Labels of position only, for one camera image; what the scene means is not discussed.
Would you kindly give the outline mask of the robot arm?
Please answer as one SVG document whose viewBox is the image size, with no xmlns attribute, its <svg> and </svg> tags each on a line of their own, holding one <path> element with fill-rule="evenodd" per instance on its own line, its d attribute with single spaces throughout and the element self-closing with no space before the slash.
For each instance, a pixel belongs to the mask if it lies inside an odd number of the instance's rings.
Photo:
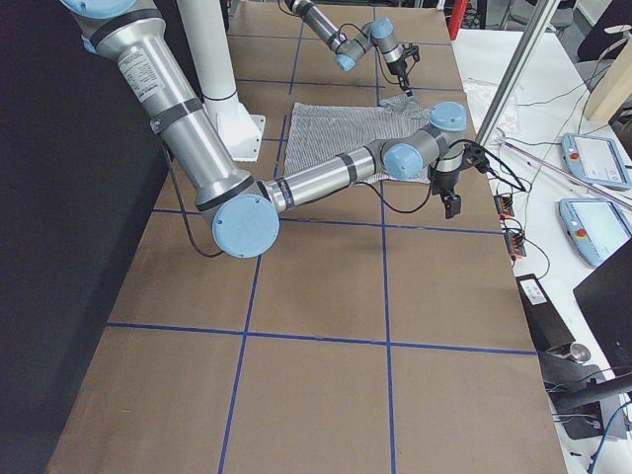
<svg viewBox="0 0 632 474">
<path fill-rule="evenodd" d="M 396 38 L 389 18 L 377 18 L 361 28 L 348 24 L 357 30 L 357 35 L 351 38 L 343 31 L 345 25 L 336 26 L 314 1 L 278 1 L 277 5 L 285 14 L 300 18 L 335 54 L 336 62 L 344 71 L 352 70 L 372 48 L 376 49 L 405 96 L 413 97 L 410 72 L 421 60 L 420 50 L 417 45 Z"/>
<path fill-rule="evenodd" d="M 193 184 L 196 208 L 222 253 L 254 258 L 277 239 L 279 215 L 384 173 L 411 180 L 426 173 L 429 192 L 447 217 L 461 200 L 462 171 L 491 169 L 488 152 L 465 138 L 463 106 L 443 102 L 425 125 L 403 138 L 376 139 L 353 151 L 270 181 L 242 168 L 259 154 L 265 120 L 248 113 L 236 90 L 222 4 L 181 1 L 199 80 L 194 89 L 165 41 L 166 23 L 151 1 L 69 1 L 90 52 L 114 61 L 148 113 L 169 162 L 178 162 Z"/>
</svg>

